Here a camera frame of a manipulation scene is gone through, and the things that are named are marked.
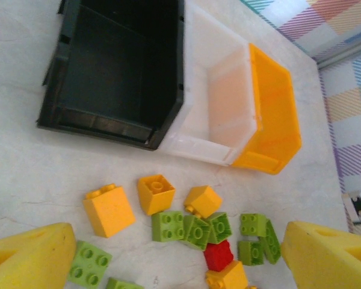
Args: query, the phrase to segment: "toy block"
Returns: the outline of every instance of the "toy block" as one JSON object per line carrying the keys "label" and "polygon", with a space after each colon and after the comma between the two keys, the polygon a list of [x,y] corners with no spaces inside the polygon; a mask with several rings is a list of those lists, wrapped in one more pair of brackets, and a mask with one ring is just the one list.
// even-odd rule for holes
{"label": "toy block", "polygon": [[260,242],[239,241],[238,259],[247,266],[262,265],[264,263],[264,251]]}
{"label": "toy block", "polygon": [[97,288],[111,259],[111,254],[90,243],[78,241],[68,281],[89,289]]}
{"label": "toy block", "polygon": [[361,236],[306,222],[290,222],[282,257],[298,288],[361,289]]}
{"label": "toy block", "polygon": [[151,216],[171,208],[175,188],[162,175],[147,176],[139,179],[138,194],[142,210]]}
{"label": "toy block", "polygon": [[135,223],[134,212],[123,187],[105,185],[89,192],[83,206],[96,235],[109,238]]}
{"label": "toy block", "polygon": [[134,283],[109,278],[106,289],[144,289],[144,287]]}
{"label": "toy block", "polygon": [[266,237],[266,220],[262,214],[241,214],[241,234]]}
{"label": "toy block", "polygon": [[0,240],[0,289],[61,289],[76,240],[68,223],[57,223]]}
{"label": "toy block", "polygon": [[234,255],[230,250],[230,243],[227,240],[222,241],[220,244],[207,244],[203,254],[208,269],[216,272],[221,272],[234,260]]}
{"label": "toy block", "polygon": [[222,198],[208,185],[192,188],[184,202],[186,211],[204,219],[216,212],[221,204]]}
{"label": "toy block", "polygon": [[275,264],[281,257],[281,246],[278,242],[277,235],[274,232],[273,225],[269,219],[267,219],[266,222],[266,237],[259,237],[259,241],[261,241],[266,259],[271,264]]}
{"label": "toy block", "polygon": [[151,216],[152,240],[168,242],[184,237],[183,214],[180,211],[167,211]]}
{"label": "toy block", "polygon": [[232,235],[229,219],[226,213],[214,213],[206,220],[211,226],[209,243],[219,244]]}
{"label": "toy block", "polygon": [[210,289],[244,289],[248,280],[240,261],[232,261],[223,271],[207,271],[206,283]]}
{"label": "toy block", "polygon": [[204,251],[210,236],[210,225],[196,216],[185,216],[184,229],[185,236],[181,242],[193,249]]}

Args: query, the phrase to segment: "white storage bin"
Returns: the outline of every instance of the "white storage bin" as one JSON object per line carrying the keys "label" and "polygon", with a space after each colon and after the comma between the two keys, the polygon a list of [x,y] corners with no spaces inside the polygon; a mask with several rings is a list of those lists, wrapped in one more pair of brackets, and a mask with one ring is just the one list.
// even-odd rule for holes
{"label": "white storage bin", "polygon": [[184,104],[159,150],[230,165],[256,132],[249,43],[190,1]]}

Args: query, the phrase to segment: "colorful striped fabric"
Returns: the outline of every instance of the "colorful striped fabric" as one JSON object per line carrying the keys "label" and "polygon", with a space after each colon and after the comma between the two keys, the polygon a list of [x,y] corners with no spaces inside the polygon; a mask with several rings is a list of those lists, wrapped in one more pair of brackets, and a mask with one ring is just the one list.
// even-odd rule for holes
{"label": "colorful striped fabric", "polygon": [[316,61],[361,41],[361,0],[241,0]]}
{"label": "colorful striped fabric", "polygon": [[320,71],[341,191],[361,193],[361,57]]}

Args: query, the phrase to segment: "red block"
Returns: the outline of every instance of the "red block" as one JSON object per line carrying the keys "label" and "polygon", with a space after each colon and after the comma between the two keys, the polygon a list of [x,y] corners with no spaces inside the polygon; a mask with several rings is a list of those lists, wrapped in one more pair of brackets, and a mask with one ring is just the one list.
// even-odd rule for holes
{"label": "red block", "polygon": [[207,244],[203,254],[208,269],[216,272],[221,272],[234,260],[234,255],[230,250],[230,243],[227,240],[217,245]]}

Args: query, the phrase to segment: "green 2x2 block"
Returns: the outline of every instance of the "green 2x2 block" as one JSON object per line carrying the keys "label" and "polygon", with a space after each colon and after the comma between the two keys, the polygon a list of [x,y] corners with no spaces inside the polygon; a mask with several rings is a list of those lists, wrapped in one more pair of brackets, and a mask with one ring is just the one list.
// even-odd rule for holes
{"label": "green 2x2 block", "polygon": [[183,214],[181,211],[156,213],[151,216],[152,240],[168,242],[184,237]]}
{"label": "green 2x2 block", "polygon": [[68,281],[85,288],[97,288],[111,259],[111,254],[90,243],[78,241]]}
{"label": "green 2x2 block", "polygon": [[181,241],[197,250],[206,250],[209,241],[211,226],[196,216],[185,216],[185,237]]}
{"label": "green 2x2 block", "polygon": [[134,283],[109,278],[106,289],[144,289],[144,287]]}
{"label": "green 2x2 block", "polygon": [[259,237],[259,240],[264,248],[266,259],[271,264],[275,264],[281,257],[281,246],[269,219],[266,222],[266,237]]}
{"label": "green 2x2 block", "polygon": [[232,235],[226,213],[214,213],[206,219],[206,222],[211,226],[209,243],[219,244]]}
{"label": "green 2x2 block", "polygon": [[258,241],[239,241],[238,260],[247,266],[262,265],[264,263],[262,244]]}
{"label": "green 2x2 block", "polygon": [[266,237],[266,220],[262,214],[241,214],[241,234]]}

